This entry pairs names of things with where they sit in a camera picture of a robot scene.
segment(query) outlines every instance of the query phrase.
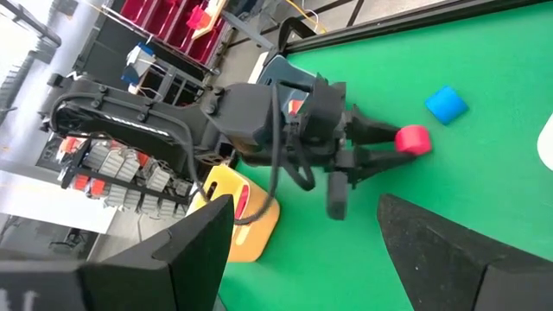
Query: metal rack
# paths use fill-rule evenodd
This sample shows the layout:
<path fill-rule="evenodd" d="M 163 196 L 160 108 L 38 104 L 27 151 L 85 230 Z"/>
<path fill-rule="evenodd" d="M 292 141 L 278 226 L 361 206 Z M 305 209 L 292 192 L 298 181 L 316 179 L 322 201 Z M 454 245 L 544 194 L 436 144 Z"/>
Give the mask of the metal rack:
<path fill-rule="evenodd" d="M 63 177 L 61 179 L 61 188 L 67 189 L 68 187 L 71 186 L 75 176 L 81 175 L 81 176 L 91 177 L 91 178 L 94 178 L 94 179 L 99 179 L 101 181 L 111 183 L 112 185 L 118 185 L 120 187 L 126 187 L 129 190 L 136 190 L 136 191 L 140 192 L 141 199 L 143 198 L 144 195 L 147 194 L 147 195 L 152 195 L 152 196 L 164 199 L 164 200 L 171 200 L 171 201 L 175 202 L 178 205 L 183 205 L 183 206 L 188 206 L 189 205 L 190 200 L 191 200 L 189 195 L 187 195 L 187 197 L 182 197 L 182 196 L 179 196 L 179 195 L 166 194 L 166 193 L 163 193 L 163 192 L 159 192 L 159 191 L 156 191 L 156 190 L 149 189 L 147 187 L 138 186 L 137 184 L 135 184 L 133 182 L 122 181 L 122 180 L 119 180 L 115 177 L 111 177 L 111 176 L 108 176 L 108 175 L 103 175 L 99 172 L 95 172 L 95 171 L 85 167 L 82 162 L 85 159 L 87 151 L 91 147 L 91 143 L 92 143 L 92 140 L 87 139 L 82 144 L 80 149 L 73 155 L 73 159 L 68 164 L 68 166 L 66 168 L 66 171 L 63 174 Z"/>
<path fill-rule="evenodd" d="M 187 3 L 188 3 L 188 0 L 182 0 L 177 13 L 175 14 L 176 16 L 181 14 L 184 6 L 186 6 Z M 149 8 L 149 11 L 148 11 L 147 15 L 146 15 L 146 18 L 144 18 L 139 24 L 136 24 L 133 21 L 131 21 L 130 19 L 128 19 L 127 17 L 123 16 L 122 14 L 120 14 L 120 13 L 116 12 L 115 10 L 113 10 L 112 8 L 110 8 L 110 2 L 109 1 L 107 1 L 106 3 L 104 3 L 100 7 L 102 13 L 105 14 L 108 18 L 111 18 L 113 21 L 118 22 L 122 26 L 128 28 L 130 31 L 142 36 L 147 42 L 152 41 L 155 44 L 162 47 L 163 49 L 170 52 L 171 54 L 175 54 L 178 57 L 182 57 L 183 59 L 185 59 L 185 60 L 187 60 L 191 63 L 194 63 L 195 66 L 197 66 L 199 69 L 201 69 L 205 73 L 210 73 L 210 74 L 213 74 L 213 75 L 219 74 L 219 72 L 216 70 L 216 68 L 211 68 L 211 67 L 207 66 L 208 63 L 213 63 L 211 61 L 211 59 L 217 54 L 217 48 L 213 49 L 211 55 L 208 57 L 208 61 L 206 61 L 205 64 L 203 64 L 201 61 L 198 61 L 195 58 L 188 55 L 189 49 L 187 49 L 186 51 L 183 51 L 183 50 L 179 49 L 178 47 L 172 46 L 169 43 L 168 38 L 173 34 L 173 32 L 175 30 L 175 24 L 177 22 L 177 18 L 175 18 L 172 21 L 168 32 L 163 34 L 162 37 L 159 37 L 156 34 L 153 34 L 153 33 L 149 32 L 145 28 L 145 25 L 148 23 L 149 19 L 152 17 L 154 8 L 155 8 L 155 6 L 151 6 Z M 228 31 L 230 28 L 223 27 L 223 29 L 225 31 Z M 223 37 L 223 36 L 226 36 L 226 33 L 223 33 L 221 31 L 219 33 L 219 38 Z"/>
<path fill-rule="evenodd" d="M 200 89 L 195 89 L 191 91 L 194 94 L 194 97 L 199 98 L 204 92 L 204 84 L 199 79 L 196 79 L 192 75 L 182 71 L 181 69 L 169 64 L 167 61 L 156 59 L 156 66 L 164 69 L 165 73 L 159 73 L 159 71 L 149 68 L 149 71 L 143 76 L 143 80 L 146 78 L 148 73 L 156 74 L 162 77 L 162 82 L 156 90 L 155 99 L 161 102 L 170 103 L 171 105 L 177 105 L 179 99 L 183 92 L 190 92 L 186 90 L 187 83 L 192 83 L 196 86 L 202 86 Z M 178 91 L 175 94 L 175 97 L 172 100 L 165 100 L 169 94 L 169 89 L 171 86 L 178 86 Z"/>

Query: blue box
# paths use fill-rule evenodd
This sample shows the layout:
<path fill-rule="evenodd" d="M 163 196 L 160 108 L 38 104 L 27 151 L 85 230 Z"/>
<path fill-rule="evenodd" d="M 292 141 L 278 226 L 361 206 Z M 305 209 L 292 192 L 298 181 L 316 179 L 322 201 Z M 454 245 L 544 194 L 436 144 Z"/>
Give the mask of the blue box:
<path fill-rule="evenodd" d="M 444 125 L 449 124 L 468 110 L 467 104 L 449 86 L 444 86 L 440 91 L 428 98 L 425 104 L 430 112 Z"/>

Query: green mat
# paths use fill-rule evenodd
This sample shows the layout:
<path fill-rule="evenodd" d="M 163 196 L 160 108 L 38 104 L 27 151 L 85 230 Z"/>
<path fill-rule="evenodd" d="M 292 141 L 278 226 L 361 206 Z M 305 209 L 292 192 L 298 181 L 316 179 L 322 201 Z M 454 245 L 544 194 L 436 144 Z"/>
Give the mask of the green mat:
<path fill-rule="evenodd" d="M 392 193 L 478 232 L 553 259 L 553 172 L 537 137 L 553 112 L 553 3 L 289 57 L 332 81 L 367 116 L 429 128 L 434 150 L 350 192 L 346 221 L 326 216 L 326 176 L 304 193 L 282 174 L 282 215 L 256 263 L 226 268 L 233 310 L 411 310 L 376 220 Z M 452 86 L 470 110 L 443 126 L 424 100 Z M 240 165 L 268 186 L 268 168 Z"/>

